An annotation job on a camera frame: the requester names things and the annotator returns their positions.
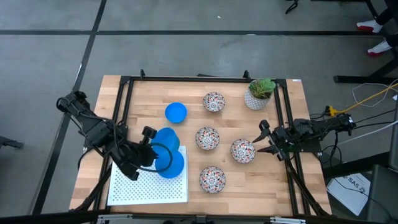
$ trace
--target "white paper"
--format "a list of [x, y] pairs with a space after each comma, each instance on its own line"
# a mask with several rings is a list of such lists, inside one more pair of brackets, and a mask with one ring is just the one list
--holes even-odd
[[[345, 177], [337, 177], [336, 180], [348, 189], [358, 190], [366, 195], [369, 195], [371, 183], [361, 174], [351, 174]], [[346, 208], [358, 216], [368, 201], [368, 196], [361, 194], [360, 192], [345, 189], [336, 180], [332, 179], [329, 182], [327, 187], [328, 192]]]
[[[116, 164], [112, 165], [108, 205], [142, 205], [188, 202], [188, 154], [185, 146], [178, 151], [184, 158], [180, 175], [166, 179], [159, 174], [139, 170], [136, 181], [128, 179]], [[155, 162], [149, 169], [155, 169]]]

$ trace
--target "white cable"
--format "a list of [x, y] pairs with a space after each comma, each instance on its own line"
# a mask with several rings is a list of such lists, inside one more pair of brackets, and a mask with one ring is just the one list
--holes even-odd
[[[357, 86], [357, 87], [354, 87], [351, 91], [352, 91], [352, 93], [353, 93], [353, 97], [354, 97], [355, 103], [359, 103], [359, 102], [356, 100], [356, 97], [355, 97], [355, 93], [354, 93], [354, 90], [355, 90], [355, 89], [357, 89], [357, 88], [359, 88], [359, 87], [361, 87], [361, 86], [363, 86], [363, 85], [382, 85], [382, 86], [385, 86], [385, 87], [387, 87], [387, 88], [390, 88], [397, 80], [398, 80], [398, 78], [397, 78], [396, 80], [394, 80], [394, 81], [393, 81], [390, 85], [388, 85], [388, 86], [385, 85], [385, 84], [381, 84], [381, 83], [363, 83], [363, 84], [360, 84], [360, 85]], [[386, 99], [386, 96], [387, 96], [387, 93], [388, 93], [389, 90], [394, 90], [394, 91], [398, 92], [398, 90], [396, 90], [396, 89], [394, 89], [394, 88], [391, 88], [391, 89], [388, 89], [388, 90], [386, 91], [386, 93], [384, 94], [383, 98], [382, 98], [381, 100], [379, 100], [377, 103], [375, 103], [375, 104], [373, 104], [373, 105], [365, 105], [365, 104], [362, 104], [362, 103], [359, 103], [359, 104], [362, 105], [362, 106], [367, 106], [367, 107], [376, 106], [376, 105], [378, 105], [381, 101], [383, 101], [384, 99]]]
[[381, 131], [381, 130], [384, 130], [384, 129], [386, 129], [386, 128], [389, 128], [389, 127], [395, 125], [396, 123], [398, 123], [398, 120], [397, 120], [397, 121], [394, 121], [393, 123], [391, 123], [391, 124], [389, 124], [389, 125], [387, 125], [387, 126], [385, 126], [385, 127], [383, 127], [383, 128], [377, 129], [377, 130], [375, 130], [375, 131], [371, 131], [371, 132], [369, 132], [369, 133], [366, 133], [366, 134], [363, 134], [363, 135], [361, 135], [361, 136], [358, 136], [358, 137], [349, 139], [349, 140], [347, 140], [347, 141], [343, 141], [342, 143], [339, 143], [338, 145], [342, 145], [342, 144], [344, 144], [344, 143], [350, 142], [350, 141], [355, 140], [355, 139], [359, 139], [359, 138], [361, 138], [361, 137], [368, 136], [368, 135], [370, 135], [370, 134], [374, 134], [374, 133], [376, 133], [376, 132], [379, 132], [379, 131]]

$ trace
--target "white plant pot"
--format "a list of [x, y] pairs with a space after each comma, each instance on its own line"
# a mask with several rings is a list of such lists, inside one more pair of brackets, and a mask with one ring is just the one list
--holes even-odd
[[244, 103], [246, 104], [246, 106], [248, 106], [248, 108], [252, 110], [261, 110], [266, 106], [268, 102], [269, 98], [265, 100], [255, 98], [251, 94], [249, 88], [247, 88], [246, 92], [244, 93]]

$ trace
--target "person's foot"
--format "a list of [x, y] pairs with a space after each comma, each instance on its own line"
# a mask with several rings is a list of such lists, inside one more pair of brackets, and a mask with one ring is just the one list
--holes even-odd
[[366, 22], [359, 22], [356, 24], [356, 27], [359, 30], [365, 30], [365, 31], [370, 31], [373, 33], [378, 33], [380, 32], [381, 28], [383, 28], [383, 25], [379, 25], [374, 19], [371, 21], [366, 21]]
[[387, 43], [386, 40], [381, 42], [380, 44], [377, 44], [373, 48], [368, 50], [368, 55], [371, 57], [377, 57], [381, 54], [383, 54], [385, 51], [390, 50], [391, 46]]

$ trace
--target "succulent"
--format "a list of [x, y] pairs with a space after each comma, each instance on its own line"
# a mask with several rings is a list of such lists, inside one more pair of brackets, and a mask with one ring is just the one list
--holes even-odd
[[264, 78], [250, 83], [249, 89], [255, 98], [265, 100], [271, 97], [275, 87], [276, 84], [270, 78]]

